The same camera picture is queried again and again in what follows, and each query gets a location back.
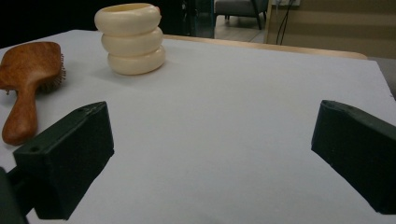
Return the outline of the cream ribbed holder cup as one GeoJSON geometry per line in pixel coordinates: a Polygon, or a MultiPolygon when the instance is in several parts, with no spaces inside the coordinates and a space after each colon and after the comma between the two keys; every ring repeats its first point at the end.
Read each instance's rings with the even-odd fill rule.
{"type": "Polygon", "coordinates": [[[94,16],[102,33],[110,68],[121,75],[141,75],[158,69],[165,61],[162,15],[148,3],[121,4],[99,9],[94,16]]]}

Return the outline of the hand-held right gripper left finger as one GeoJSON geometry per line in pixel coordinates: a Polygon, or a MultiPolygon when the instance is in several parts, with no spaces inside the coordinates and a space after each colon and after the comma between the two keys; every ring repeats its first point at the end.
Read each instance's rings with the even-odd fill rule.
{"type": "Polygon", "coordinates": [[[68,219],[114,154],[107,103],[84,105],[13,152],[24,214],[68,219]]]}

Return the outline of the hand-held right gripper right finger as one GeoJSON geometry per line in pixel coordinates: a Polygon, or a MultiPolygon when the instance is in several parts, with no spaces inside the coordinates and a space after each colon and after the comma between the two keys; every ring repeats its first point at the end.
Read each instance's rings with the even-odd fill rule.
{"type": "Polygon", "coordinates": [[[323,100],[311,150],[377,213],[396,215],[396,126],[357,107],[323,100]]]}

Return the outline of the grey chair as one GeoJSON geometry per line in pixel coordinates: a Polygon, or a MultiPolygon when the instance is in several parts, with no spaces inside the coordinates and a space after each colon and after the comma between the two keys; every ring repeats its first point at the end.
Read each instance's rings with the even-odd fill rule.
{"type": "Polygon", "coordinates": [[[269,0],[215,0],[213,15],[216,18],[219,15],[226,20],[231,16],[255,18],[258,27],[262,29],[262,19],[266,20],[266,11],[269,0]]]}

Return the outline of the white table mat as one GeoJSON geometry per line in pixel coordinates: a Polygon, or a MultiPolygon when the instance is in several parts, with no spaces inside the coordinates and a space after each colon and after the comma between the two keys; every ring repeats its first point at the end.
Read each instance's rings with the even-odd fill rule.
{"type": "Polygon", "coordinates": [[[126,77],[97,32],[53,41],[66,79],[40,127],[104,101],[115,153],[68,220],[31,224],[396,224],[311,148],[326,99],[396,124],[375,62],[166,39],[163,66],[126,77]]]}

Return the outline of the wooden hairbrush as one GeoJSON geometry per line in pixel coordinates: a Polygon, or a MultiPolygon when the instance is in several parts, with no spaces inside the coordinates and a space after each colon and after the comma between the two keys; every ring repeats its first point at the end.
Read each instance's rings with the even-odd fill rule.
{"type": "Polygon", "coordinates": [[[0,62],[0,90],[17,93],[2,131],[5,143],[18,146],[35,136],[36,93],[54,91],[64,79],[64,56],[55,42],[21,44],[4,54],[0,62]]]}

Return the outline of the wooden table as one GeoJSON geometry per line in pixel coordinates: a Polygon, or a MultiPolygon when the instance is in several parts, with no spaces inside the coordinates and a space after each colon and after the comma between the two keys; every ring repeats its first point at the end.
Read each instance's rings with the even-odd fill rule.
{"type": "Polygon", "coordinates": [[[164,35],[164,38],[172,39],[172,40],[182,40],[182,41],[222,45],[222,46],[248,48],[248,49],[267,49],[267,50],[275,50],[275,51],[304,53],[311,55],[325,55],[325,56],[333,56],[333,57],[368,60],[368,57],[366,55],[351,51],[300,48],[293,46],[279,46],[279,45],[271,45],[271,44],[263,44],[263,43],[250,43],[250,42],[242,42],[242,41],[211,39],[211,38],[201,38],[201,37],[182,36],[182,35],[164,35]]]}

